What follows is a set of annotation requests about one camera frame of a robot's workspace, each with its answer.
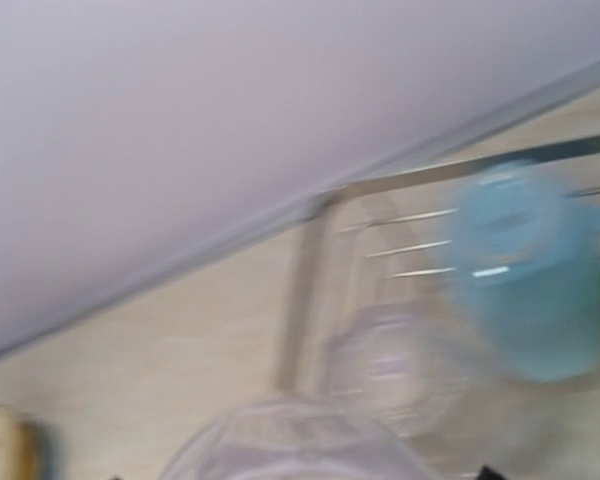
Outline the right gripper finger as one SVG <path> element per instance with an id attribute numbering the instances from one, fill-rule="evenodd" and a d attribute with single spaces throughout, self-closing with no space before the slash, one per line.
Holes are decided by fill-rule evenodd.
<path id="1" fill-rule="evenodd" d="M 504 474 L 493 466 L 483 465 L 479 470 L 479 480 L 517 480 L 517 477 Z"/>

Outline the clear drinking glass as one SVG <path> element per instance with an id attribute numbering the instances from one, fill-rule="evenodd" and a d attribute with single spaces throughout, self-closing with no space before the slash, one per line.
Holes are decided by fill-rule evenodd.
<path id="1" fill-rule="evenodd" d="M 325 345 L 321 390 L 379 419 L 402 437 L 430 431 L 459 400 L 464 375 L 401 305 L 360 309 Z"/>

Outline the light blue cup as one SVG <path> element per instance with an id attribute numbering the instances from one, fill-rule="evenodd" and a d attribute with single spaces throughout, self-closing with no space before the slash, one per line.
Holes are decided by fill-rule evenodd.
<path id="1" fill-rule="evenodd" d="M 528 161 L 466 181 L 446 222 L 451 288 L 502 367 L 535 382 L 600 366 L 600 205 Z"/>

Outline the beige plate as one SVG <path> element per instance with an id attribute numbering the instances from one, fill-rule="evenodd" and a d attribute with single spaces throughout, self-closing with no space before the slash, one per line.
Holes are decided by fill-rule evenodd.
<path id="1" fill-rule="evenodd" d="M 0 480 L 54 479 L 54 463 L 47 430 L 0 405 Z"/>

